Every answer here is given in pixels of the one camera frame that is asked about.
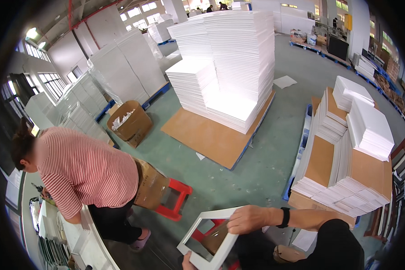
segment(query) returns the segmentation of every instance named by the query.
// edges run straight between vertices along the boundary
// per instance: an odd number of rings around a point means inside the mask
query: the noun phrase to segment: white bucket
[[[308,34],[308,44],[311,46],[315,46],[317,44],[317,36]]]

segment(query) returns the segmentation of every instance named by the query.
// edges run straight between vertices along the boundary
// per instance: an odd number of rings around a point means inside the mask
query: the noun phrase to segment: red pipe
[[[94,43],[95,43],[96,46],[97,46],[97,49],[100,50],[101,47],[99,47],[99,45],[97,45],[97,41],[96,41],[96,39],[94,39],[94,36],[93,36],[93,34],[92,34],[92,31],[90,31],[90,28],[88,27],[87,21],[84,21],[84,22],[85,22],[85,25],[87,26],[88,32],[89,32],[90,35],[92,36],[92,39],[93,39]]]
[[[124,0],[117,0],[117,1],[115,1],[115,2],[113,2],[113,3],[111,3],[111,4],[108,4],[108,5],[104,6],[104,7],[101,8],[101,9],[96,10],[96,11],[93,12],[92,14],[88,15],[86,18],[84,18],[84,19],[82,19],[81,21],[77,22],[77,23],[76,23],[74,26],[72,26],[72,27],[70,26],[70,19],[69,19],[69,31],[71,31],[71,30],[74,29],[74,28],[77,28],[78,25],[80,25],[82,22],[86,22],[88,18],[92,17],[94,14],[98,13],[99,11],[102,11],[102,10],[104,10],[104,9],[107,8],[107,7],[111,7],[112,5],[117,5],[117,4],[120,3],[121,1],[124,1]]]

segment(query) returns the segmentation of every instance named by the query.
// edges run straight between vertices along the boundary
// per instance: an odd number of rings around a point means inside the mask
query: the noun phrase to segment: hand
[[[256,205],[246,205],[237,209],[227,224],[228,232],[243,235],[269,225],[267,219],[270,215],[267,209]]]
[[[191,251],[188,251],[186,255],[183,257],[183,262],[181,263],[181,266],[183,267],[183,270],[197,270],[193,264],[189,262],[190,255],[192,254]]]

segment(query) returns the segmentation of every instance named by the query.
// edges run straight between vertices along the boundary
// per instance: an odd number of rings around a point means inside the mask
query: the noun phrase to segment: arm
[[[318,231],[322,224],[331,219],[339,219],[339,214],[313,209],[290,210],[288,226]],[[280,225],[282,220],[283,210],[281,209],[246,205],[232,214],[227,227],[231,234],[247,234],[264,226]]]
[[[70,180],[62,175],[48,174],[42,181],[65,220],[72,224],[81,223],[82,203],[76,196]]]

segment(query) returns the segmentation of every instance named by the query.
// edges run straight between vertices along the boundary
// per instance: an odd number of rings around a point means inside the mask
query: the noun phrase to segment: white picture frame
[[[205,258],[188,248],[185,244],[189,240],[189,238],[192,236],[198,225],[200,224],[202,219],[229,219],[231,215],[234,213],[234,211],[239,207],[233,207],[233,208],[228,208],[228,209],[222,209],[222,210],[215,210],[215,211],[207,211],[207,212],[201,212],[198,218],[195,220],[193,223],[192,227],[190,227],[189,231],[187,234],[183,237],[183,239],[180,241],[180,243],[177,246],[177,249],[185,255],[188,251],[191,251],[192,254],[190,256],[189,261],[199,270],[218,270],[225,259],[227,258],[229,252],[232,249],[232,246],[234,246],[235,241],[237,240],[238,235],[232,235],[230,233],[227,233],[225,236],[225,239],[223,240],[222,244],[220,245],[218,251],[216,254],[213,256],[211,261],[207,261]]]

